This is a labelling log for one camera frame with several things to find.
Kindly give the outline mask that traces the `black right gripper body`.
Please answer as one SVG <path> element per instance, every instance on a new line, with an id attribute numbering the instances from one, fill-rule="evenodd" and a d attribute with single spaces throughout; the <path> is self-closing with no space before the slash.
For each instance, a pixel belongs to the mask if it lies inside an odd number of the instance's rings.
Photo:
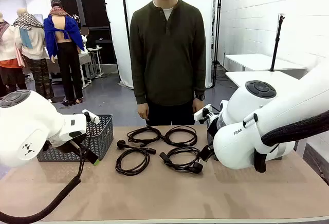
<path id="1" fill-rule="evenodd" d="M 207 141 L 208 142 L 213 142 L 214 136 L 218 132 L 218 117 L 209 119 L 207 121 Z"/>

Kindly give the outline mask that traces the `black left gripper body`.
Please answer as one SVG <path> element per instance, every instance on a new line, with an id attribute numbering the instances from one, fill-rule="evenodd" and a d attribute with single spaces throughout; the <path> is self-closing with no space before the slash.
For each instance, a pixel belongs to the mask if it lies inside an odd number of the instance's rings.
<path id="1" fill-rule="evenodd" d="M 68 151 L 70 153 L 74 153 L 75 155 L 80 156 L 84 159 L 87 158 L 87 154 L 88 154 L 87 146 L 83 144 L 78 144 L 72 140 L 68 141 L 67 145 L 68 145 Z"/>

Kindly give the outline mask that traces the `person's left hand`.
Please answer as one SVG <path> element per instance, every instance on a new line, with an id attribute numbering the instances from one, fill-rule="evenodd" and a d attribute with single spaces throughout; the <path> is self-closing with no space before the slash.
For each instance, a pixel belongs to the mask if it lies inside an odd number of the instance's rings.
<path id="1" fill-rule="evenodd" d="M 192 107 L 193 107 L 193 113 L 196 113 L 204 107 L 204 102 L 198 98 L 195 98 L 193 100 Z"/>

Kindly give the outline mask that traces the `person's right hand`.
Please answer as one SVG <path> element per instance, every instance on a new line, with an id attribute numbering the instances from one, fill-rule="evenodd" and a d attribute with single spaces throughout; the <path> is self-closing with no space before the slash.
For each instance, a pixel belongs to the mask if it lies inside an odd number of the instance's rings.
<path id="1" fill-rule="evenodd" d="M 148 120 L 148 115 L 149 115 L 148 103 L 138 104 L 137 105 L 137 113 L 140 116 L 140 118 L 147 121 Z"/>

